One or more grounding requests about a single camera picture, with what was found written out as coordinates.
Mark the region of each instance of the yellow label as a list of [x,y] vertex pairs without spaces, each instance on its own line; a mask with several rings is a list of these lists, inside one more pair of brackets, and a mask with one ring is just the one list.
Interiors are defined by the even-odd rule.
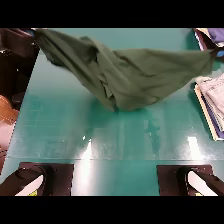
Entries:
[[35,190],[35,191],[32,192],[31,194],[29,194],[28,196],[37,196],[37,190]]
[[195,196],[203,196],[201,193],[195,193]]

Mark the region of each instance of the dark green fabric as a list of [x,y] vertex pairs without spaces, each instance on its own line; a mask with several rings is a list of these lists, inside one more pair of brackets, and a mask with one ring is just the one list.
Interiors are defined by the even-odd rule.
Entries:
[[37,44],[53,64],[70,70],[107,108],[153,104],[195,76],[208,75],[210,51],[111,50],[89,38],[37,29]]

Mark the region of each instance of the glossy surface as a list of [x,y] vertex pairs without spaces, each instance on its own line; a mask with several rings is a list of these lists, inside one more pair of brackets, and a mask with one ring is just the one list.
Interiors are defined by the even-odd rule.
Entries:
[[[89,35],[114,49],[199,49],[190,29],[57,30]],[[215,63],[212,75],[223,68]],[[212,160],[224,159],[224,143],[212,140],[193,87],[188,83],[142,110],[114,113],[40,54],[0,181],[19,161],[75,163],[73,195],[158,195],[156,165],[183,160],[212,163],[222,175],[224,162]]]

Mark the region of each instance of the purple cloth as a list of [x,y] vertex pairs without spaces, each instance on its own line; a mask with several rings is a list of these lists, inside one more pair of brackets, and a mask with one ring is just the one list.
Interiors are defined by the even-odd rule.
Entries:
[[207,104],[205,97],[202,95],[201,98],[202,98],[202,100],[203,100],[204,103],[205,103],[205,106],[206,106],[206,108],[207,108],[208,114],[209,114],[209,116],[210,116],[210,118],[211,118],[211,120],[212,120],[212,124],[213,124],[213,126],[214,126],[214,128],[215,128],[215,130],[216,130],[216,133],[217,133],[218,137],[224,139],[224,131],[220,131],[220,130],[219,130],[219,127],[218,127],[218,125],[217,125],[217,122],[216,122],[216,120],[215,120],[215,117],[214,117],[214,115],[213,115],[213,113],[212,113],[212,111],[211,111],[209,105]]
[[214,43],[224,42],[224,28],[208,28],[208,32]]

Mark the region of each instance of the table surface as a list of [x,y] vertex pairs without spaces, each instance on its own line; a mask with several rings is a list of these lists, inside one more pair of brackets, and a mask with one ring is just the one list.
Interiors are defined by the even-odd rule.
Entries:
[[[199,50],[186,28],[57,28],[113,49]],[[224,71],[215,62],[212,77]],[[111,112],[40,52],[0,182],[20,162],[74,163],[72,195],[159,195],[156,165],[211,164],[224,180],[224,143],[213,141],[192,80],[159,103]]]

